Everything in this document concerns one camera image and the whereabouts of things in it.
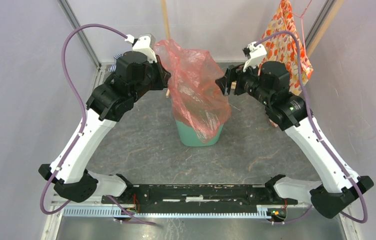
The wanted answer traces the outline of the red plastic trash bag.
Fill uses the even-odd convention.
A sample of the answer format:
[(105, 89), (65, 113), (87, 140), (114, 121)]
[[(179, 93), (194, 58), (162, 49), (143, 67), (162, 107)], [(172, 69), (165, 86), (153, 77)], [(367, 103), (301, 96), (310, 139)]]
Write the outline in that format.
[(168, 90), (172, 113), (189, 119), (205, 119), (206, 114), (226, 123), (231, 116), (228, 97), (215, 80), (224, 75), (211, 53), (204, 49), (183, 48), (174, 40), (161, 40), (154, 46), (163, 67), (171, 73)]

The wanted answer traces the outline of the green plastic trash bin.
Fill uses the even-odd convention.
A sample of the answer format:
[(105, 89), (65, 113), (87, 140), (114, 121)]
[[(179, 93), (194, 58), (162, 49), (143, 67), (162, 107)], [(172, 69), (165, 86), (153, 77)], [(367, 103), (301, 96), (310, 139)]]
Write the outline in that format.
[(216, 118), (210, 118), (207, 113), (205, 119), (194, 119), (192, 126), (189, 119), (186, 119), (178, 112), (173, 113), (177, 131), (181, 142), (188, 147), (207, 147), (219, 141), (224, 123)]

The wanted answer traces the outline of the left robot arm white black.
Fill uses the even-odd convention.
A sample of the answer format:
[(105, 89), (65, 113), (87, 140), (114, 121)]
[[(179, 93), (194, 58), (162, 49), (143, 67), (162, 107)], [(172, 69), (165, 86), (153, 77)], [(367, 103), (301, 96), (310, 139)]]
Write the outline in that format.
[(73, 134), (77, 142), (68, 142), (55, 161), (39, 167), (41, 176), (52, 181), (60, 197), (76, 203), (106, 195), (121, 204), (132, 199), (131, 184), (121, 174), (94, 173), (87, 170), (87, 164), (123, 115), (146, 92), (167, 88), (170, 77), (158, 55), (149, 61), (141, 52), (128, 51), (117, 59), (115, 71), (93, 90), (86, 103), (86, 120), (81, 121), (84, 129)]

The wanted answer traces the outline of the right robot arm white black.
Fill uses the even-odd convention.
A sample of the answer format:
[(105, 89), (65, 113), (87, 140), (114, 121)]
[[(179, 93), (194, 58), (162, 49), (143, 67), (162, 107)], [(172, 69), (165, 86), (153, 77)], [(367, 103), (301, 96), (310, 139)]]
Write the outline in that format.
[(302, 150), (319, 175), (318, 181), (291, 179), (283, 174), (265, 184), (265, 199), (277, 204), (292, 199), (312, 205), (331, 219), (374, 185), (368, 176), (359, 176), (336, 152), (318, 126), (305, 100), (289, 90), (290, 73), (283, 63), (267, 61), (252, 68), (231, 65), (215, 83), (224, 95), (248, 94), (265, 107), (266, 115)]

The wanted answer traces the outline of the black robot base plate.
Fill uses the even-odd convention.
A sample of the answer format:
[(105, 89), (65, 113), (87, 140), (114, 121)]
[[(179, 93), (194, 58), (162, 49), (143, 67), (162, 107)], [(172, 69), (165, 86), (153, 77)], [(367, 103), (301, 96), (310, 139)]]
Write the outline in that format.
[(136, 205), (141, 214), (254, 213), (257, 206), (295, 205), (277, 197), (264, 185), (254, 184), (139, 184), (119, 196), (102, 196), (103, 204)]

